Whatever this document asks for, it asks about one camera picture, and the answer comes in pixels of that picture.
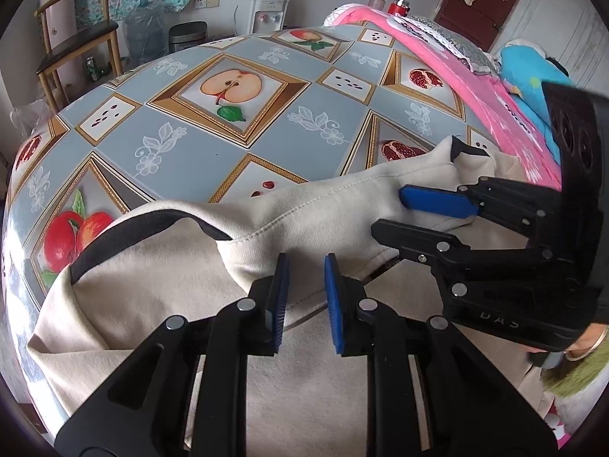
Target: bracelet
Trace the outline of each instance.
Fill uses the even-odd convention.
[[[604,329],[603,333],[601,334],[601,336],[599,337],[599,339],[596,340],[595,344],[592,347],[590,347],[586,352],[584,352],[582,355],[573,357],[570,352],[566,352],[564,354],[564,358],[567,361],[581,361],[582,359],[584,359],[584,357],[589,356],[596,350],[596,348],[598,348],[598,346],[601,344],[601,342],[603,340],[605,340],[605,337],[607,336],[608,331],[609,331],[609,326],[605,326],[605,329]]]

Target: trash can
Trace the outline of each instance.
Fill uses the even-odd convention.
[[[207,22],[185,22],[169,30],[169,52],[192,48],[207,41]]]

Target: chair leg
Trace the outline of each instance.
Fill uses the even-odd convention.
[[[116,31],[110,35],[110,56],[112,57],[112,63],[114,73],[118,77],[123,75],[123,64],[121,64],[121,52],[118,49],[118,36]]]
[[[62,102],[64,108],[69,105],[68,95],[66,94],[66,90],[63,88],[62,82],[59,80],[59,74],[57,70],[53,70],[53,80],[55,81],[55,85],[57,89],[59,89],[59,93],[62,96]]]
[[[55,97],[53,96],[53,91],[51,91],[51,86],[49,85],[49,80],[46,77],[46,72],[42,71],[38,74],[40,79],[40,83],[42,84],[42,88],[45,91],[46,99],[49,102],[49,107],[51,107],[51,111],[53,113],[59,113],[59,108],[57,108],[57,103],[55,102]]]

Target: green fur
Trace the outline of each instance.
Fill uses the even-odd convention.
[[[586,388],[609,363],[609,337],[581,361],[562,361],[558,368],[541,374],[543,386],[556,396],[565,398]]]

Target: chair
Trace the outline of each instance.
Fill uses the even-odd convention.
[[[87,27],[81,30],[71,38],[66,39],[55,48],[51,48],[51,41],[49,40],[49,27],[46,21],[46,9],[51,5],[54,5],[61,0],[49,0],[39,9],[34,12],[34,16],[40,16],[42,19],[43,37],[45,41],[46,56],[43,58],[36,74],[40,78],[40,83],[45,90],[46,98],[49,102],[53,113],[59,112],[57,102],[53,96],[53,91],[49,85],[48,75],[53,75],[54,82],[57,89],[59,90],[60,96],[62,96],[65,105],[68,105],[69,100],[66,95],[66,91],[63,85],[59,81],[59,74],[57,69],[64,63],[69,62],[76,56],[79,56],[91,48],[95,48],[98,44],[104,41],[108,42],[108,50],[112,58],[112,71],[117,75],[123,74],[123,67],[121,65],[121,55],[118,49],[118,38],[116,36],[116,30],[118,24],[115,21],[110,20],[110,10],[108,8],[108,0],[103,0],[103,12],[104,19],[101,22],[97,22],[93,26]]]

